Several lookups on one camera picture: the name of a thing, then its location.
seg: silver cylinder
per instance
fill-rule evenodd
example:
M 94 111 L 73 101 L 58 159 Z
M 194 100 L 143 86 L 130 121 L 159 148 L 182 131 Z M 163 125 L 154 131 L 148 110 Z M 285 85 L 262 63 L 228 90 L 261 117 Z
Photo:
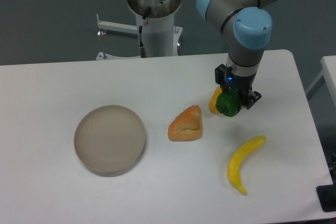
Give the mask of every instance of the silver cylinder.
M 172 56 L 175 13 L 162 18 L 146 18 L 144 21 L 142 16 L 134 14 L 137 28 L 143 24 L 142 42 L 147 57 Z

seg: white table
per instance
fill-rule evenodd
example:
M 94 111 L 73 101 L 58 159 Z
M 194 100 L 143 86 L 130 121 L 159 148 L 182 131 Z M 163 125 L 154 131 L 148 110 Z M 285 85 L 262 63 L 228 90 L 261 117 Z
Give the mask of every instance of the white table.
M 254 82 L 263 97 L 234 118 L 211 114 L 214 69 L 226 54 L 0 67 L 0 223 L 273 223 L 332 218 L 316 187 L 331 184 L 293 56 L 267 51 Z M 73 147 L 91 110 L 124 105 L 148 138 L 139 162 L 97 176 Z M 203 137 L 169 141 L 170 122 L 199 104 Z M 268 140 L 243 164 L 248 195 L 226 178 L 233 152 Z
M 310 99 L 326 83 L 331 98 L 336 106 L 336 56 L 324 56 L 321 59 L 322 70 L 305 90 Z

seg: metal stand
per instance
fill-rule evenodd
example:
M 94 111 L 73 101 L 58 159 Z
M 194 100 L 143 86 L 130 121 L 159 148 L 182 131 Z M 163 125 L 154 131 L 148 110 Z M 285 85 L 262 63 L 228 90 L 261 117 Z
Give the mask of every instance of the metal stand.
M 316 92 L 323 86 L 324 83 L 325 79 L 323 76 L 323 70 L 321 70 L 321 72 L 319 72 L 312 83 L 304 91 L 308 101 L 316 94 Z
M 99 31 L 97 33 L 98 37 L 106 36 L 107 31 L 114 31 L 114 32 L 116 31 L 116 32 L 125 33 L 125 34 L 138 35 L 138 28 L 136 26 L 107 22 L 107 21 L 100 21 L 98 14 L 97 14 L 97 26 L 99 28 Z M 172 56 L 178 56 L 177 48 L 180 46 L 179 39 L 180 39 L 182 31 L 183 31 L 182 27 L 174 26 L 173 55 Z M 118 56 L 107 55 L 104 52 L 99 52 L 96 57 L 96 60 L 111 60 L 111 59 L 120 59 L 120 58 L 126 58 L 126 59 L 140 58 L 140 56 L 118 57 Z

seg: cable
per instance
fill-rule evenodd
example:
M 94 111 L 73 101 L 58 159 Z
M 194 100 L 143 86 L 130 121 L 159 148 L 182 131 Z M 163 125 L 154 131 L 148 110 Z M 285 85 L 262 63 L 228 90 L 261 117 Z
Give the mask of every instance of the cable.
M 139 26 L 138 37 L 139 37 L 139 47 L 140 47 L 141 58 L 146 58 L 147 57 L 146 51 L 145 51 L 145 46 L 143 45 L 143 42 L 142 42 L 142 27 L 143 27 L 143 23 L 144 23 L 145 19 L 150 15 L 151 11 L 152 11 L 152 8 L 148 7 L 145 14 L 142 16 L 141 23 L 140 23 L 140 26 Z

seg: black cable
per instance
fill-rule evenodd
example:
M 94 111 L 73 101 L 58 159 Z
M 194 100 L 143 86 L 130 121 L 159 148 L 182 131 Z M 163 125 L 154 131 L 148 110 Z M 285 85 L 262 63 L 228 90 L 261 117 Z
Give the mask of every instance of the black cable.
M 151 11 L 152 11 L 152 8 L 148 7 L 145 14 L 142 16 L 142 19 L 145 20 L 150 15 Z M 140 48 L 144 47 L 143 42 L 142 42 L 142 25 L 141 24 L 139 26 L 139 47 Z

